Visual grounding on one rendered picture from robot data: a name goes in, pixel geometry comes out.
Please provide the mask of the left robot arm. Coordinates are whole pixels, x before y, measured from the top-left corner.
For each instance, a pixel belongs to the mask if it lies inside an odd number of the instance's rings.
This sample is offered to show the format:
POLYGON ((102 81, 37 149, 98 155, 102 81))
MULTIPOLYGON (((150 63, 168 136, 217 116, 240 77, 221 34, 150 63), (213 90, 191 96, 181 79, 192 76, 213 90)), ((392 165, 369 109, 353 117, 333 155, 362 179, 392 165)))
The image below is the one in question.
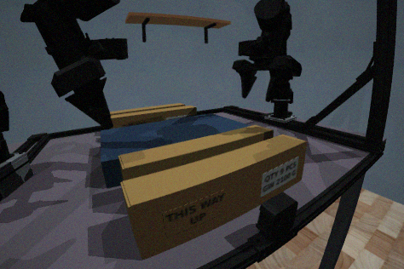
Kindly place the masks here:
MULTIPOLYGON (((74 27, 80 28, 77 18, 89 21, 118 3, 120 0, 37 0, 34 4, 24 5, 20 21, 35 22, 46 42, 48 38, 60 31, 74 27)), ((84 41, 90 57, 98 60, 128 59, 126 38, 90 40, 87 33, 85 36, 84 41)), ((14 156, 9 154, 6 140, 3 138, 4 131, 9 131, 9 109, 4 94, 0 91, 0 163, 14 156)))

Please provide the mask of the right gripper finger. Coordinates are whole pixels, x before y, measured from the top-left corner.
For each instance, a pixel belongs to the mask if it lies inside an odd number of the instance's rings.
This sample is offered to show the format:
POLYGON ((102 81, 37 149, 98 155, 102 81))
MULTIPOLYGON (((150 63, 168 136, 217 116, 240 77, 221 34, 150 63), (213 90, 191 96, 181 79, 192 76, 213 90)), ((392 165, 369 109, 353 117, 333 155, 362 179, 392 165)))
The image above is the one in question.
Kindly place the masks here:
POLYGON ((236 69, 236 72, 239 73, 241 78, 242 98, 246 98, 247 95, 250 93, 251 88, 257 77, 250 74, 249 72, 244 71, 243 69, 236 69))
POLYGON ((279 90, 293 77, 278 67, 269 68, 270 80, 266 93, 266 101, 270 102, 279 90))

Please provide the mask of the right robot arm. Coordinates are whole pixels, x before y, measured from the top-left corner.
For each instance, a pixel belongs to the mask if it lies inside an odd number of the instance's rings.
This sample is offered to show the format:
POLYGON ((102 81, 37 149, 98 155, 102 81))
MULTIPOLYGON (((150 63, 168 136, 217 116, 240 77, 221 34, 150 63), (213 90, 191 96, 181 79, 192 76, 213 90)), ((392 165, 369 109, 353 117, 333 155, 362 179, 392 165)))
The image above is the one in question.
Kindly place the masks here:
MULTIPOLYGON (((285 0, 260 0, 254 8, 254 13, 262 34, 257 37, 257 40, 239 42, 239 56, 250 56, 249 60, 252 60, 253 56, 264 56, 264 59, 270 60, 272 50, 268 37, 279 39, 282 43, 281 47, 284 49, 279 56, 286 55, 286 41, 291 35, 289 30, 290 32, 292 30, 290 5, 285 0)), ((270 117, 281 119, 290 117, 290 115, 287 116, 287 103, 293 103, 293 92, 291 85, 289 89, 289 85, 288 81, 271 100, 271 103, 274 103, 274 115, 270 117)))

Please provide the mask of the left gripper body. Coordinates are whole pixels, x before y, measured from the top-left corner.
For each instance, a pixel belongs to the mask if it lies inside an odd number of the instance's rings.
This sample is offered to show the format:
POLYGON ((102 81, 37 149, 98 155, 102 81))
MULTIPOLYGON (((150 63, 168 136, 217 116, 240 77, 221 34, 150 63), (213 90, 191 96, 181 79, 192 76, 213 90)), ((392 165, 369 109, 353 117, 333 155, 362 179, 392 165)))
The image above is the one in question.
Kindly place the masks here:
POLYGON ((47 53, 52 55, 59 68, 51 82, 59 97, 71 91, 77 93, 100 81, 106 74, 100 61, 88 55, 84 39, 81 28, 74 27, 56 33, 45 42, 47 53))

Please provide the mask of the brown cardboard carton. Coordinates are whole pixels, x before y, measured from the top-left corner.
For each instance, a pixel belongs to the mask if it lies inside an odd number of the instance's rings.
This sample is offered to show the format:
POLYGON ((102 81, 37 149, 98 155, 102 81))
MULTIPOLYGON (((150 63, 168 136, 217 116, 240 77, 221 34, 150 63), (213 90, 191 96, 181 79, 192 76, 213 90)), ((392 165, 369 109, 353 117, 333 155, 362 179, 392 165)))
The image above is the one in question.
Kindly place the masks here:
POLYGON ((208 157, 249 146, 274 137, 274 131, 261 126, 235 129, 167 146, 159 146, 118 156, 123 180, 150 175, 193 163, 208 157))
POLYGON ((165 109, 132 112, 125 114, 112 115, 111 119, 114 128, 127 127, 137 124, 154 123, 164 120, 171 120, 182 117, 197 116, 197 107, 195 106, 178 106, 165 109))
POLYGON ((210 232, 298 183, 306 147, 282 134, 120 182, 141 258, 210 232))
POLYGON ((185 106, 185 105, 182 103, 176 103, 176 104, 169 104, 169 105, 162 105, 162 106, 149 106, 149 107, 142 107, 142 108, 136 108, 136 109, 115 111, 115 112, 110 112, 110 113, 112 113, 111 115, 117 115, 117 114, 124 114, 124 113, 130 113, 130 112, 143 112, 143 111, 157 110, 157 109, 164 109, 164 108, 171 108, 171 107, 178 107, 178 106, 185 106), (151 109, 149 109, 149 108, 151 108, 151 109), (137 110, 139 110, 139 111, 137 111, 137 110))

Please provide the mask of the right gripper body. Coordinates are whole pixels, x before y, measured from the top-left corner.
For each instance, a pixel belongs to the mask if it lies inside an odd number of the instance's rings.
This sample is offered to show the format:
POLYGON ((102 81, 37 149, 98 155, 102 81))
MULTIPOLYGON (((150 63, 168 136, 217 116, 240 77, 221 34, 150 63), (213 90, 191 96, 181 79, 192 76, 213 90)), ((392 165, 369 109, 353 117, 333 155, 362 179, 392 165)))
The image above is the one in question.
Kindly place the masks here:
POLYGON ((264 59, 264 56, 253 56, 253 64, 248 60, 236 60, 233 64, 233 69, 235 70, 238 67, 239 69, 243 69, 244 71, 255 75, 257 71, 269 71, 269 68, 279 66, 278 68, 287 72, 292 77, 300 77, 302 72, 301 64, 290 55, 279 56, 279 54, 284 51, 279 39, 268 37, 268 40, 270 40, 272 50, 270 60, 264 59))

